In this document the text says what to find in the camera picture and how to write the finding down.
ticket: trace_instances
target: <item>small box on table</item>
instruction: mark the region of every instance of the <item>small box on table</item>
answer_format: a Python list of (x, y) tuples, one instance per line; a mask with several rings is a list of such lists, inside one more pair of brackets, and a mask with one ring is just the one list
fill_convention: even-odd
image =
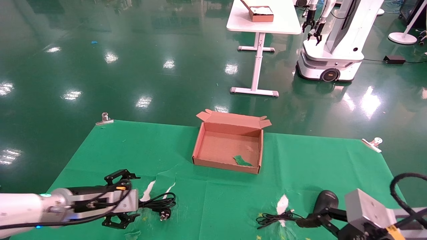
[(263, 157), (264, 127), (270, 120), (206, 109), (193, 152), (195, 165), (258, 174)]
[(257, 0), (241, 0), (249, 10), (249, 16), (252, 22), (272, 22), (274, 20), (273, 11), (269, 6), (265, 6)]

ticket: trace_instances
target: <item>table foot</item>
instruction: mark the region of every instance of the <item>table foot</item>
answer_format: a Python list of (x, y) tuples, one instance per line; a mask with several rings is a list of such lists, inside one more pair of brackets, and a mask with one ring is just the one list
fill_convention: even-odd
[[(256, 47), (249, 47), (249, 46), (239, 46), (237, 50), (247, 50), (247, 51), (256, 51)], [(266, 52), (275, 52), (276, 50), (273, 47), (263, 47), (263, 51)]]
[(270, 90), (261, 90), (257, 89), (255, 91), (252, 91), (250, 88), (235, 88), (232, 87), (230, 89), (231, 93), (241, 93), (241, 94), (257, 94), (257, 95), (267, 95), (267, 96), (273, 96), (278, 97), (279, 92), (278, 91), (270, 91)]

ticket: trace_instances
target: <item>white table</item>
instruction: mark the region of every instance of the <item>white table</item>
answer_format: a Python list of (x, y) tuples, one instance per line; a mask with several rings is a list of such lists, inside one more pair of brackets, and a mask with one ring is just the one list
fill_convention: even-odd
[(264, 38), (266, 33), (278, 34), (300, 34), (301, 25), (295, 12), (292, 0), (263, 0), (265, 5), (269, 6), (274, 14), (274, 21), (269, 23), (254, 23), (251, 21), (249, 11), (240, 0), (234, 0), (228, 18), (227, 29), (237, 32), (255, 32), (254, 46), (239, 46), (238, 50), (257, 51), (255, 56), (254, 75), (251, 88), (232, 87), (230, 92), (243, 94), (260, 94), (269, 96), (279, 96), (279, 92), (258, 89), (260, 78), (261, 60), (263, 51), (274, 52), (272, 47), (264, 47)]

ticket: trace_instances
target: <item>green paper scrap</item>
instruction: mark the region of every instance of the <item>green paper scrap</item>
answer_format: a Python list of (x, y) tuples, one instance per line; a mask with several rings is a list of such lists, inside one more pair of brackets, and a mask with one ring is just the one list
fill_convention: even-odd
[(240, 165), (240, 166), (253, 167), (252, 164), (250, 164), (250, 163), (246, 162), (245, 160), (243, 160), (242, 156), (240, 156), (240, 155), (234, 156), (233, 158), (236, 160), (237, 164)]

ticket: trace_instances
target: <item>white paper scrap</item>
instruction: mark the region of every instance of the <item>white paper scrap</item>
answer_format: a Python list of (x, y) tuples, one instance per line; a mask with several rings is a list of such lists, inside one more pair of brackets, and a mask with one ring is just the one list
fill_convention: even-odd
[[(280, 200), (277, 202), (277, 214), (280, 215), (286, 211), (286, 208), (288, 208), (289, 205), (289, 199), (286, 197), (286, 195), (283, 195)], [(282, 227), (285, 226), (285, 220), (279, 220)]]
[(259, 7), (259, 8), (251, 7), (251, 11), (255, 14), (260, 14), (260, 15), (272, 15), (273, 14), (271, 9), (266, 8), (266, 7)]

